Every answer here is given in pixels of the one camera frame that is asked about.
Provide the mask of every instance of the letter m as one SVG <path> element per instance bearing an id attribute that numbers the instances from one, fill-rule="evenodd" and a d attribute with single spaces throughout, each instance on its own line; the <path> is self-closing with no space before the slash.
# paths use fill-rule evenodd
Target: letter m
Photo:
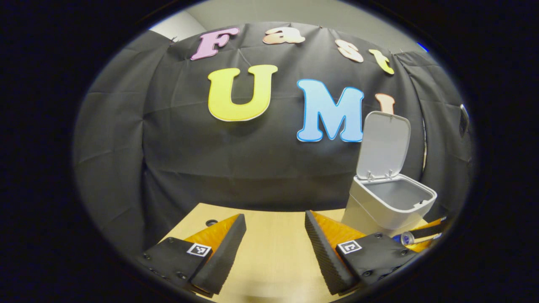
<path id="1" fill-rule="evenodd" d="M 323 133 L 318 128 L 318 117 L 320 116 L 330 140 L 337 137 L 337 132 L 344 121 L 341 140 L 361 142 L 363 139 L 361 101 L 364 97 L 362 91 L 346 87 L 335 104 L 328 89 L 320 81 L 301 79 L 298 81 L 298 87 L 305 94 L 305 117 L 303 118 L 303 128 L 298 132 L 298 140 L 304 142 L 322 140 Z"/>

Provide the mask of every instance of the open lid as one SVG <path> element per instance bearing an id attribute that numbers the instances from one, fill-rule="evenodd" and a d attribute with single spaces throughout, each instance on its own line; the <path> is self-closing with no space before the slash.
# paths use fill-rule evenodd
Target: open lid
<path id="1" fill-rule="evenodd" d="M 365 118 L 360 159 L 360 179 L 394 177 L 403 167 L 410 143 L 410 122 L 401 116 L 370 112 Z"/>

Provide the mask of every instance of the wooden table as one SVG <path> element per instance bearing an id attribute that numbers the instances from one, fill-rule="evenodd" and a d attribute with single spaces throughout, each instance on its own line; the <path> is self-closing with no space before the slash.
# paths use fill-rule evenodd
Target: wooden table
<path id="1" fill-rule="evenodd" d="M 344 209 L 318 213 L 340 221 Z M 329 293 L 305 231 L 304 212 L 253 211 L 199 203 L 163 239 L 185 239 L 205 229 L 206 221 L 222 221 L 235 214 L 245 215 L 247 231 L 220 294 L 211 301 L 328 303 L 349 295 Z"/>

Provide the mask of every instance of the black cloth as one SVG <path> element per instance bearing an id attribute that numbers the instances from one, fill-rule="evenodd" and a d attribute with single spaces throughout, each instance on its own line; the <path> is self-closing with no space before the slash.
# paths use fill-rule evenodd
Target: black cloth
<path id="1" fill-rule="evenodd" d="M 262 42 L 266 30 L 282 26 L 298 29 L 306 40 Z M 296 85 L 300 79 L 323 82 L 335 101 L 345 87 L 360 89 L 365 94 L 363 121 L 369 112 L 380 110 L 376 93 L 394 97 L 395 114 L 412 127 L 400 173 L 435 189 L 444 205 L 464 199 L 464 187 L 448 181 L 460 178 L 450 167 L 450 155 L 459 155 L 460 147 L 454 136 L 443 133 L 447 123 L 452 127 L 456 113 L 451 109 L 460 105 L 460 97 L 431 81 L 430 75 L 411 71 L 425 56 L 394 56 L 365 40 L 314 25 L 265 22 L 237 27 L 240 33 L 217 55 L 195 61 L 189 58 L 200 35 L 170 46 L 169 39 L 148 31 L 121 50 L 89 89 L 75 128 L 73 165 L 86 208 L 120 251 L 139 253 L 155 245 L 198 203 L 268 211 L 344 208 L 361 143 L 329 140 L 321 122 L 320 142 L 296 138 L 304 111 L 303 91 Z M 364 62 L 341 55 L 336 39 L 356 45 Z M 395 74 L 383 72 L 368 49 L 388 57 Z M 253 94 L 247 69 L 260 64 L 279 69 L 272 76 L 266 112 L 244 122 L 214 118 L 208 110 L 208 74 L 240 69 L 232 100 L 242 104 Z M 424 78 L 429 80 L 421 85 Z M 438 104 L 443 110 L 436 112 L 424 100 L 436 99 L 440 91 L 452 101 L 444 101 L 449 106 Z M 422 175 L 424 117 L 429 152 Z M 458 135 L 458 119 L 454 131 Z M 443 154 L 447 156 L 435 156 L 447 144 L 454 146 Z M 450 174 L 434 167 L 447 168 Z"/>

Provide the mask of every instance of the white trash can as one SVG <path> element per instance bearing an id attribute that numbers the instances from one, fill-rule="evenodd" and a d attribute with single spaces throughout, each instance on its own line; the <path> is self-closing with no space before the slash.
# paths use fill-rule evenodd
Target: white trash can
<path id="1" fill-rule="evenodd" d="M 371 112 L 342 223 L 365 234 L 394 236 L 413 229 L 436 200 L 434 190 L 400 174 L 410 142 L 410 122 Z"/>

